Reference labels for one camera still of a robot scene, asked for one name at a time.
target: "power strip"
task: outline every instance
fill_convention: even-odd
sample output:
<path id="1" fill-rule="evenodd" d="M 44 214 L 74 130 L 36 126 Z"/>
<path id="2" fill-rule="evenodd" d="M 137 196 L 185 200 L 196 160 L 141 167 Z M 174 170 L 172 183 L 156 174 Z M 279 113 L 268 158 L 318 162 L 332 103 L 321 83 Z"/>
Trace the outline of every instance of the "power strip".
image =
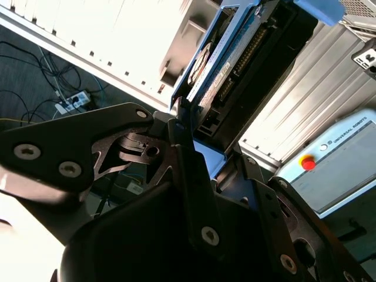
<path id="1" fill-rule="evenodd" d="M 72 104 L 72 101 L 75 97 L 77 97 L 78 101 Z M 77 108 L 84 106 L 87 103 L 90 103 L 90 94 L 88 94 L 86 91 L 81 91 L 67 98 L 66 102 L 59 102 L 55 104 L 55 107 L 61 115 L 64 115 L 65 113 L 76 110 Z"/>

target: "screw hole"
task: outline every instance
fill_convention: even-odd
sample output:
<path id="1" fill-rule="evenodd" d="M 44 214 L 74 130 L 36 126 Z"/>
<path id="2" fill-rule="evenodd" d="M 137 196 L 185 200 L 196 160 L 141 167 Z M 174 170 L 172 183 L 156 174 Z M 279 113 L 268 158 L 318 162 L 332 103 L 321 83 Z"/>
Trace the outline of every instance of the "screw hole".
<path id="1" fill-rule="evenodd" d="M 148 148 L 146 151 L 146 155 L 149 157 L 154 157 L 158 155 L 158 153 L 159 153 L 159 149 L 157 147 Z"/>

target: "gray carpet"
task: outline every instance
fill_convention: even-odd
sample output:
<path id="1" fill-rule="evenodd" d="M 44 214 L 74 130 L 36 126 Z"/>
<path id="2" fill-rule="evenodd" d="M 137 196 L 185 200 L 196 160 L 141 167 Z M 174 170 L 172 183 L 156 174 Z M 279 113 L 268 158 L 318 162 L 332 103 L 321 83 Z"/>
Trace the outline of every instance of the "gray carpet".
<path id="1" fill-rule="evenodd" d="M 38 59 L 42 57 L 42 54 L 37 45 L 4 28 L 3 26 L 0 26 L 0 42 L 3 41 L 9 42 L 22 49 L 32 52 Z M 0 55 L 12 56 L 18 59 L 25 60 L 32 64 L 36 64 L 35 60 L 31 56 L 17 51 L 14 48 L 3 43 L 0 43 Z M 59 64 L 59 66 L 64 66 L 67 64 L 67 62 L 62 60 L 61 58 L 55 58 L 55 60 Z M 99 90 L 98 83 L 94 80 L 91 74 L 79 68 L 78 70 L 82 78 L 82 86 L 80 87 L 80 89 L 87 90 L 88 92 Z M 78 86 L 77 74 L 75 74 L 73 71 L 67 73 L 64 77 L 69 81 L 70 84 Z M 50 78 L 50 81 L 54 86 L 56 86 L 56 83 L 52 78 Z M 100 82 L 102 86 L 107 85 L 106 82 L 103 82 L 101 80 Z M 24 105 L 16 95 L 5 92 L 4 90 L 13 91 L 21 96 L 29 110 L 34 110 L 44 100 L 57 98 L 53 89 L 49 86 L 39 68 L 36 68 L 35 66 L 29 65 L 25 62 L 0 57 L 0 119 L 20 119 L 21 116 L 26 112 Z M 64 93 L 67 97 L 73 94 L 72 92 Z M 113 86 L 109 86 L 105 89 L 103 102 L 101 95 L 102 94 L 100 92 L 92 94 L 93 100 L 100 108 L 125 102 L 136 102 L 146 107 L 149 111 L 154 111 L 154 109 L 150 106 L 145 105 L 143 102 L 135 99 L 134 97 Z M 47 102 L 38 109 L 37 114 L 48 120 L 52 118 L 55 112 L 56 108 L 54 106 L 54 103 Z M 33 118 L 33 121 L 40 122 L 41 119 L 35 116 Z M 19 125 L 20 124 L 18 122 L 0 120 L 0 130 L 19 127 Z"/>

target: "blue plastic bracket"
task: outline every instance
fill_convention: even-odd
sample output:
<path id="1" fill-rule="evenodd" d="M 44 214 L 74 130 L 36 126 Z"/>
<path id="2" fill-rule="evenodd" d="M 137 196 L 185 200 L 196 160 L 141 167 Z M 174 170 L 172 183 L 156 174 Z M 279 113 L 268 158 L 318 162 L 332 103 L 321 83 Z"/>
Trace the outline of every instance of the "blue plastic bracket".
<path id="1" fill-rule="evenodd" d="M 329 26 L 345 15 L 345 7 L 338 0 L 294 0 L 294 3 Z"/>

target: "red emergency stop button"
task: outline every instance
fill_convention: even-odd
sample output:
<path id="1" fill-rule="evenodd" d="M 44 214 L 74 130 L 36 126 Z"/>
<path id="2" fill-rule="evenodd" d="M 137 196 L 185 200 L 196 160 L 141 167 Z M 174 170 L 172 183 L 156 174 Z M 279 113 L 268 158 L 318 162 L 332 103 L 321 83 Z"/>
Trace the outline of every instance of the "red emergency stop button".
<path id="1" fill-rule="evenodd" d="M 316 166 L 313 156 L 304 156 L 301 158 L 300 165 L 304 170 L 313 170 Z"/>

